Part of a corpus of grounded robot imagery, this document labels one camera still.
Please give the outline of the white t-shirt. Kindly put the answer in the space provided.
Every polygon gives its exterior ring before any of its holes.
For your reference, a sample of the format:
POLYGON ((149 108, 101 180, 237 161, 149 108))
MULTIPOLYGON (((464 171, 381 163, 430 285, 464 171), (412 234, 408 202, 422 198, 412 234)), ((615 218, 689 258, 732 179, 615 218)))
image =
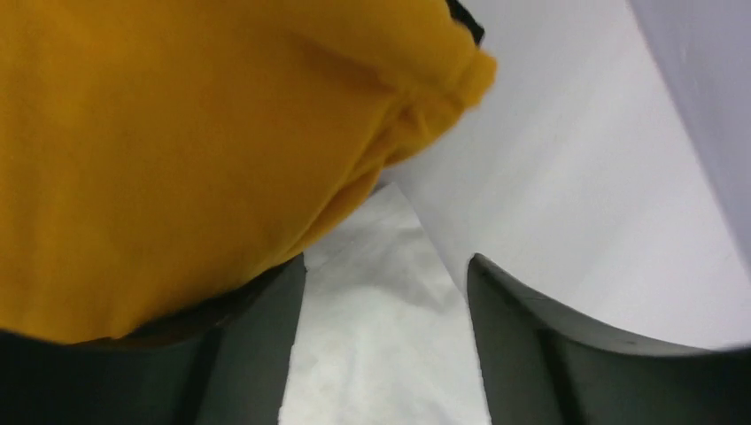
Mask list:
POLYGON ((281 423, 490 422, 465 297, 397 186, 305 264, 281 423))

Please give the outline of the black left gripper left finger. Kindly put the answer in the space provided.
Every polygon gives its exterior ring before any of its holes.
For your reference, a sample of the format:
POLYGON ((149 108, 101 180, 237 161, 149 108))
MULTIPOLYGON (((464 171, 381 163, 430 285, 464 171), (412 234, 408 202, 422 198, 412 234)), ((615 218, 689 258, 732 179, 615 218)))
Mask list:
POLYGON ((120 339, 1 335, 4 424, 276 424, 290 370, 302 256, 120 339))

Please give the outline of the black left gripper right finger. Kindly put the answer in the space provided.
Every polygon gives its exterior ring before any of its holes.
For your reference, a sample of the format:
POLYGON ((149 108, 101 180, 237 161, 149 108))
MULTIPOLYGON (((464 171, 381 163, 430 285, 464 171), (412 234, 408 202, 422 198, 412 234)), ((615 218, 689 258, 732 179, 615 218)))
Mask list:
POLYGON ((750 350, 710 351, 608 325, 482 254, 468 308, 494 424, 747 424, 750 350))

